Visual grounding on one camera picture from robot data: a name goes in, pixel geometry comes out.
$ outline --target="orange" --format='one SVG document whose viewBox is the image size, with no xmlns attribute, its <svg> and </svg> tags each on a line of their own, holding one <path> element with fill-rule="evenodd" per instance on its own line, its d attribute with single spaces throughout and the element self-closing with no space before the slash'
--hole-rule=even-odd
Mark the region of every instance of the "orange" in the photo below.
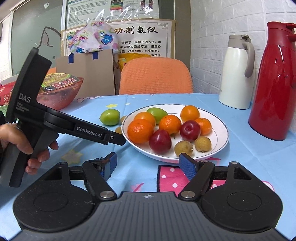
<svg viewBox="0 0 296 241">
<path fill-rule="evenodd" d="M 145 120 L 149 121 L 153 127 L 155 127 L 155 125 L 156 125 L 156 121 L 155 121 L 154 116 L 151 113 L 146 112 L 146 111 L 138 113 L 135 116 L 134 120 L 136 120 L 136 119 L 145 119 Z"/>
<path fill-rule="evenodd" d="M 200 125 L 201 136 L 205 136 L 211 133 L 212 124 L 208 119 L 200 117 L 200 118 L 197 118 L 195 121 Z"/>
<path fill-rule="evenodd" d="M 170 135 L 178 133 L 181 125 L 180 119 L 175 115 L 166 115 L 158 124 L 160 130 L 166 130 Z"/>
<path fill-rule="evenodd" d="M 181 110 L 180 117 L 183 122 L 194 121 L 200 117 L 200 112 L 195 106 L 187 105 Z"/>
<path fill-rule="evenodd" d="M 128 125 L 128 138 L 136 144 L 142 144 L 149 141 L 153 132 L 154 127 L 145 119 L 133 120 Z"/>
</svg>

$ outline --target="yellow bag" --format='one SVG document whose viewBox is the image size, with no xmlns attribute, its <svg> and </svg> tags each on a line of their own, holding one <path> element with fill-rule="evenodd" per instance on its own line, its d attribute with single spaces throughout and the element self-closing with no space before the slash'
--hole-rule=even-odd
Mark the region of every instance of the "yellow bag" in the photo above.
<svg viewBox="0 0 296 241">
<path fill-rule="evenodd" d="M 139 53 L 120 53 L 118 54 L 118 65 L 120 70 L 127 64 L 127 62 L 136 58 L 146 58 L 151 57 L 149 54 L 139 54 Z"/>
</svg>

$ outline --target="plate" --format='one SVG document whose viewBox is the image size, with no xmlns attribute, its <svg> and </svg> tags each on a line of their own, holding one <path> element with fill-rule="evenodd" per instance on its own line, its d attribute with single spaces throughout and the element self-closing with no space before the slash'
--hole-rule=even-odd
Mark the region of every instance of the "plate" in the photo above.
<svg viewBox="0 0 296 241">
<path fill-rule="evenodd" d="M 177 155 L 174 152 L 174 146 L 179 142 L 182 141 L 181 135 L 180 133 L 178 133 L 175 136 L 175 139 L 172 138 L 172 147 L 171 149 L 166 152 L 165 154 L 156 154 L 149 146 L 149 143 L 146 142 L 144 144 L 134 144 L 132 143 L 127 135 L 127 129 L 129 124 L 133 121 L 134 117 L 143 111 L 147 111 L 149 108 L 152 107 L 157 107 L 157 108 L 161 108 L 163 110 L 165 110 L 169 115 L 175 115 L 177 116 L 180 120 L 180 113 L 181 110 L 185 107 L 185 105 L 181 105 L 181 104 L 158 104 L 158 105 L 150 105 L 150 106 L 146 106 L 143 108 L 140 108 L 138 110 L 135 110 L 134 112 L 130 113 L 123 121 L 122 126 L 121 126 L 121 130 L 122 130 L 122 134 L 124 135 L 124 137 L 126 138 L 126 140 L 139 152 L 141 152 L 142 154 L 151 157 L 155 160 L 159 160 L 159 161 L 163 161 L 163 162 L 168 162 L 168 163 L 179 163 L 179 158 L 177 157 Z M 202 153 L 199 152 L 195 149 L 193 150 L 193 153 L 191 155 L 191 157 L 195 160 L 204 160 L 207 159 L 213 155 L 215 155 L 216 153 L 218 153 L 219 151 L 221 151 L 226 144 L 228 143 L 228 139 L 229 139 L 229 134 L 228 134 L 228 129 L 226 127 L 226 125 L 223 123 L 223 121 L 221 121 L 217 116 L 213 115 L 212 113 L 200 109 L 198 108 L 199 112 L 200 112 L 200 117 L 206 118 L 208 119 L 211 124 L 212 124 L 212 132 L 210 134 L 207 135 L 207 137 L 211 140 L 212 143 L 212 148 L 211 150 L 209 150 L 208 152 Z"/>
</svg>

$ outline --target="person's hand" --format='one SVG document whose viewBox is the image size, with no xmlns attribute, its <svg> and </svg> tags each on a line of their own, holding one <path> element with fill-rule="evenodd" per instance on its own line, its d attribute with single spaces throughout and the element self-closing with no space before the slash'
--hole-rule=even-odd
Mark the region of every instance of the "person's hand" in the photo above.
<svg viewBox="0 0 296 241">
<path fill-rule="evenodd" d="M 33 148 L 31 147 L 29 141 L 27 140 L 25 134 L 16 127 L 17 124 L 3 124 L 0 126 L 0 141 L 3 150 L 8 146 L 8 143 L 15 144 L 17 148 L 23 153 L 30 155 L 33 153 Z M 56 141 L 49 145 L 53 150 L 59 148 Z M 38 168 L 40 168 L 41 163 L 49 159 L 49 149 L 45 149 L 37 155 L 37 159 L 31 158 L 28 160 L 28 165 L 26 166 L 26 172 L 28 174 L 34 175 L 37 173 Z"/>
</svg>

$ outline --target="plate rim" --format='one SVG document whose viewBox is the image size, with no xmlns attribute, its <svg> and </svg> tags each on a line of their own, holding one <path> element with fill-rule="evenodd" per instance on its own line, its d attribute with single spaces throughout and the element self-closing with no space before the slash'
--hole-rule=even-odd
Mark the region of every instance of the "plate rim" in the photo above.
<svg viewBox="0 0 296 241">
<path fill-rule="evenodd" d="M 129 138 L 125 135 L 125 132 L 124 132 L 124 130 L 123 130 L 124 123 L 125 123 L 126 119 L 127 119 L 130 115 L 132 115 L 133 113 L 137 112 L 138 110 L 141 110 L 141 109 L 144 109 L 144 108 L 147 108 L 147 107 L 150 107 L 150 106 L 157 106 L 157 105 L 181 105 L 181 106 L 186 106 L 186 105 L 184 105 L 184 104 L 153 104 L 153 105 L 147 105 L 147 106 L 144 106 L 144 107 L 142 107 L 142 108 L 139 108 L 139 109 L 137 109 L 137 110 L 135 110 L 135 111 L 129 113 L 129 114 L 124 118 L 124 120 L 123 120 L 123 122 L 122 122 L 122 124 L 121 124 L 121 132 L 122 132 L 124 138 L 125 138 L 125 139 L 126 139 L 126 140 L 127 140 L 127 141 L 128 141 L 128 142 L 129 142 L 134 148 L 135 148 L 135 149 L 138 149 L 139 147 L 136 146 L 135 144 L 133 144 L 133 143 L 129 140 Z M 213 156 L 213 155 L 215 155 L 216 153 L 218 153 L 219 151 L 221 151 L 222 149 L 224 149 L 225 146 L 227 145 L 227 143 L 228 143 L 228 141 L 229 141 L 229 130 L 228 130 L 227 126 L 225 125 L 225 123 L 224 123 L 219 117 L 217 117 L 216 115 L 214 115 L 213 113 L 211 113 L 211 112 L 209 112 L 209 111 L 207 111 L 207 110 L 204 110 L 204 109 L 202 109 L 202 108 L 198 108 L 198 107 L 197 107 L 197 109 L 202 110 L 202 111 L 205 111 L 205 112 L 207 112 L 207 113 L 209 113 L 209 114 L 215 116 L 215 117 L 216 117 L 216 118 L 217 118 L 217 119 L 218 119 L 218 120 L 224 125 L 224 127 L 225 127 L 225 129 L 226 129 L 226 131 L 227 131 L 227 139 L 226 139 L 226 142 L 223 144 L 223 146 L 222 146 L 221 148 L 219 148 L 217 151 L 215 151 L 215 152 L 213 152 L 213 153 L 210 153 L 210 154 L 208 154 L 208 155 L 202 156 L 201 158 L 203 158 L 203 157 L 207 157 L 207 156 Z M 154 153 L 148 152 L 148 151 L 143 150 L 143 149 L 141 149 L 141 151 L 142 151 L 142 152 L 145 152 L 145 153 L 148 154 L 148 155 L 155 156 L 155 157 L 158 158 L 158 159 L 167 159 L 167 160 L 172 160 L 172 161 L 179 160 L 178 157 L 164 157 L 164 156 L 159 156 L 159 155 L 157 155 L 157 154 L 154 154 Z"/>
</svg>

